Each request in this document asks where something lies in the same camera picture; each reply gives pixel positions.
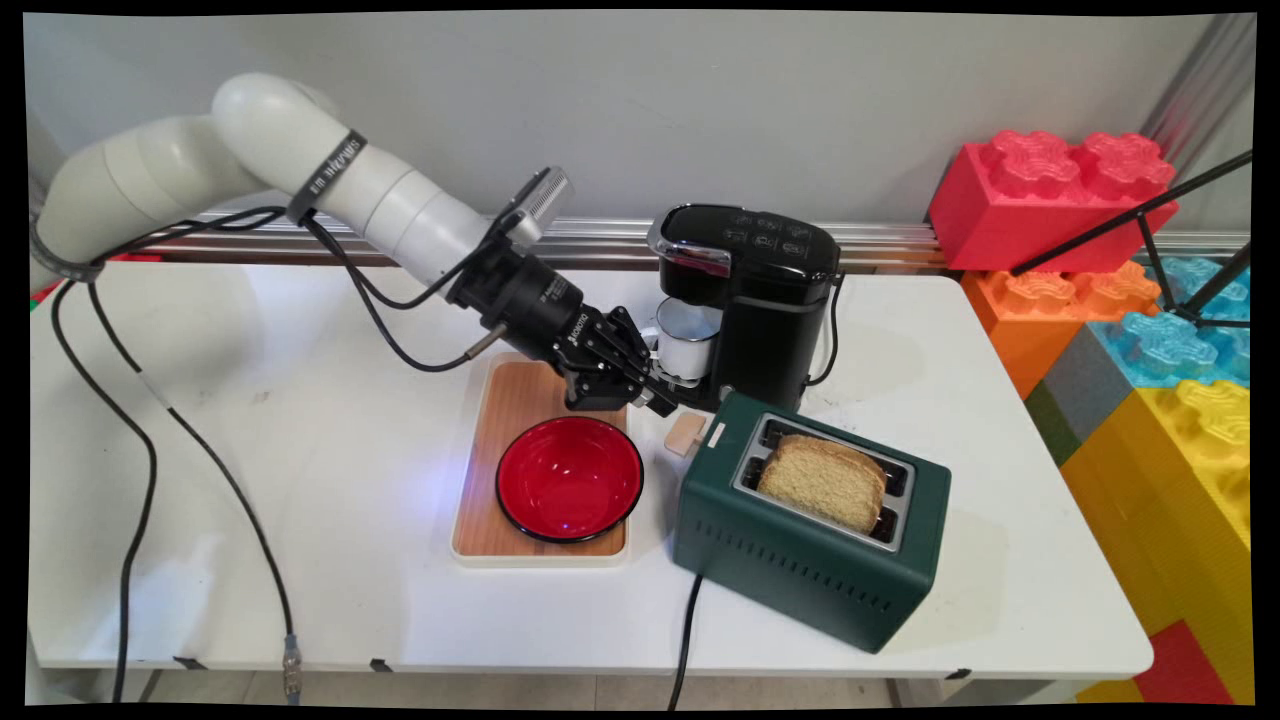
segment toaster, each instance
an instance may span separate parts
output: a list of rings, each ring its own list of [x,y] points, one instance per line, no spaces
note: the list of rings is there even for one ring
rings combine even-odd
[[[884,470],[869,534],[756,491],[778,441],[796,433],[858,450]],[[878,652],[933,587],[950,488],[941,465],[732,392],[681,486],[675,561]]]

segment floor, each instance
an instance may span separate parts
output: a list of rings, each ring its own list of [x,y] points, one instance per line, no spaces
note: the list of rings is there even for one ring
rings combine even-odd
[[[279,673],[165,670],[147,702],[278,705]],[[308,673],[303,705],[467,710],[664,710],[669,675]],[[892,707],[884,680],[686,678],[681,710]]]

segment toaster slot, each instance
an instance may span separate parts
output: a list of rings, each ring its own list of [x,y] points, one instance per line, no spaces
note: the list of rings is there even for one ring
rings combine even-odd
[[[782,438],[794,434],[844,445],[845,447],[850,447],[870,457],[877,465],[881,466],[881,469],[884,470],[884,500],[881,507],[879,518],[877,519],[876,527],[872,528],[870,533],[863,534],[856,530],[851,530],[838,523],[833,523],[826,518],[792,507],[759,492],[760,475],[764,473],[765,464],[773,452],[777,451],[778,443]],[[873,544],[888,552],[897,552],[902,538],[902,527],[906,523],[906,515],[911,505],[914,475],[915,470],[911,465],[900,462],[876,450],[828,436],[820,430],[808,428],[773,414],[765,414],[760,418],[759,424],[756,424],[753,442],[748,446],[748,450],[739,465],[733,486],[744,492],[750,492],[771,505],[788,512],[801,515],[810,521],[831,528],[832,530],[859,542]]]

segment coffee maker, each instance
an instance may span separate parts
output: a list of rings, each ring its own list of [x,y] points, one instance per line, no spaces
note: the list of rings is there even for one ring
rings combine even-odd
[[[659,356],[664,389],[708,413],[732,391],[795,411],[838,273],[831,234],[772,213],[690,204],[659,215],[648,242],[666,295],[721,311],[705,374],[668,375]]]

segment bread slice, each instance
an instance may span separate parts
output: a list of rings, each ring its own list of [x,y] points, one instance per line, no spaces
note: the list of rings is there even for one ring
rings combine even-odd
[[[884,501],[884,470],[851,447],[808,436],[786,436],[764,465],[756,489],[870,534]]]

